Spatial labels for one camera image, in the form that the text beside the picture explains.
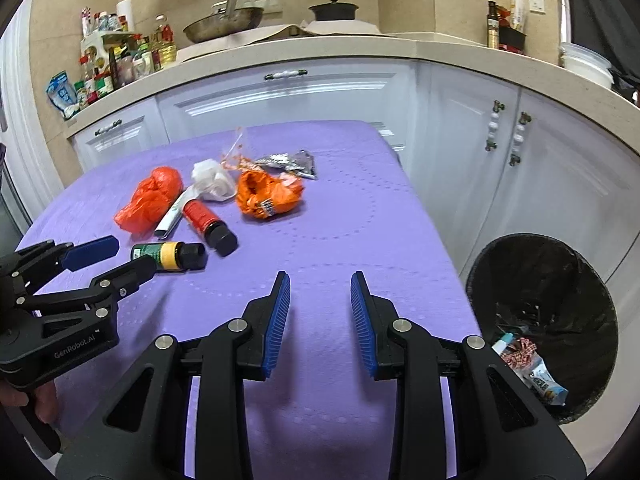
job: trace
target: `purple tablecloth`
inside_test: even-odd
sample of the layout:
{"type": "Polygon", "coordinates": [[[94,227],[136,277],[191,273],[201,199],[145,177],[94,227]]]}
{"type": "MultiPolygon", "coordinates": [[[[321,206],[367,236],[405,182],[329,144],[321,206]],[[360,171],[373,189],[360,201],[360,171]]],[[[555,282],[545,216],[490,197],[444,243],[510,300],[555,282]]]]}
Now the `purple tablecloth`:
{"type": "MultiPolygon", "coordinates": [[[[203,272],[158,275],[121,301],[120,344],[56,380],[60,428],[73,437],[156,335],[207,335],[239,316],[249,300],[266,295],[277,271],[286,270],[292,295],[278,367],[266,383],[245,382],[254,476],[386,479],[396,386],[375,383],[364,371],[351,319],[351,274],[362,270],[372,294],[392,300],[400,316],[433,335],[461,340],[478,333],[476,320],[436,229],[375,129],[353,121],[305,122],[249,128],[249,135],[254,156],[309,150],[319,180],[305,180],[304,203],[268,222],[244,218],[233,201],[213,203],[238,236],[239,249],[224,259],[210,251],[203,272]]],[[[120,253],[65,272],[44,291],[87,286],[93,276],[128,260],[137,240],[119,230],[113,215],[138,182],[167,165],[188,184],[193,164],[219,159],[235,136],[222,132],[148,150],[73,183],[21,246],[46,238],[79,244],[113,234],[120,253]]],[[[173,240],[198,237],[183,220],[173,240]]],[[[191,396],[190,474],[196,399],[191,396]]]]}

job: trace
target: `human hand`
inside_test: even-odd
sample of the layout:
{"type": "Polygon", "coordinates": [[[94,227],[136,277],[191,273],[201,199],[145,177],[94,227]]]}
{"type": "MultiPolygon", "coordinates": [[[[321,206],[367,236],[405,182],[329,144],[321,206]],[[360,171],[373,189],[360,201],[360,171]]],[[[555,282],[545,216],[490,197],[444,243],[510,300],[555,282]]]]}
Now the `human hand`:
{"type": "MultiPolygon", "coordinates": [[[[38,386],[33,395],[36,399],[36,416],[45,424],[50,424],[58,418],[58,397],[56,385],[53,381],[38,386]]],[[[5,381],[0,380],[0,404],[3,406],[26,406],[29,397],[23,392],[15,390],[5,381]]]]}

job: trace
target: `trash can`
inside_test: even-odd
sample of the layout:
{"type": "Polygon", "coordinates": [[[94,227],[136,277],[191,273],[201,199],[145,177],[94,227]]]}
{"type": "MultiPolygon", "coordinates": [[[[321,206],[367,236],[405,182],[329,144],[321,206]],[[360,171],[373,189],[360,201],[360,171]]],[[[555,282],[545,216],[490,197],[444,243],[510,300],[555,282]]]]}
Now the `trash can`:
{"type": "Polygon", "coordinates": [[[497,238],[476,258],[466,294],[485,340],[513,332],[536,344],[569,391],[564,406],[546,405],[559,424],[594,405],[616,361],[618,324],[607,287],[580,254],[543,235],[497,238]]]}

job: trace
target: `frying pan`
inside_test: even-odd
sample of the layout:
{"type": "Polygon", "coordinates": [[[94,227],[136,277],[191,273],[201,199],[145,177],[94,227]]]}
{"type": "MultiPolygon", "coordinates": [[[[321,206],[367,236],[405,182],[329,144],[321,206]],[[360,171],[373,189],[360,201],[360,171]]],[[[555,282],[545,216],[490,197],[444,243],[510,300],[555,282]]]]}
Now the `frying pan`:
{"type": "Polygon", "coordinates": [[[202,18],[187,26],[183,32],[193,43],[215,40],[242,30],[250,30],[260,25],[264,9],[243,7],[236,9],[238,0],[226,0],[225,9],[202,18]]]}

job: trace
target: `kitchen cabinet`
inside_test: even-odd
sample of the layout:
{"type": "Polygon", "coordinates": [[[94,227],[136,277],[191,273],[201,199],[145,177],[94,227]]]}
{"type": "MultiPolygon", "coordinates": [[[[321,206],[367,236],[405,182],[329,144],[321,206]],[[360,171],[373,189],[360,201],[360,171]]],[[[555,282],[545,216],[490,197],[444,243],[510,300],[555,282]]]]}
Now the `kitchen cabinet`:
{"type": "Polygon", "coordinates": [[[524,232],[567,243],[606,281],[640,232],[638,156],[595,124],[526,90],[523,113],[530,123],[512,137],[516,160],[504,165],[461,277],[466,280],[489,242],[524,232]]]}
{"type": "Polygon", "coordinates": [[[289,121],[372,123],[399,152],[412,127],[415,62],[337,58],[249,68],[158,96],[171,142],[289,121]]]}
{"type": "Polygon", "coordinates": [[[407,171],[460,271],[500,181],[518,88],[426,62],[418,66],[417,85],[417,126],[407,171]]]}
{"type": "Polygon", "coordinates": [[[155,97],[124,108],[72,137],[82,169],[169,143],[155,97]]]}

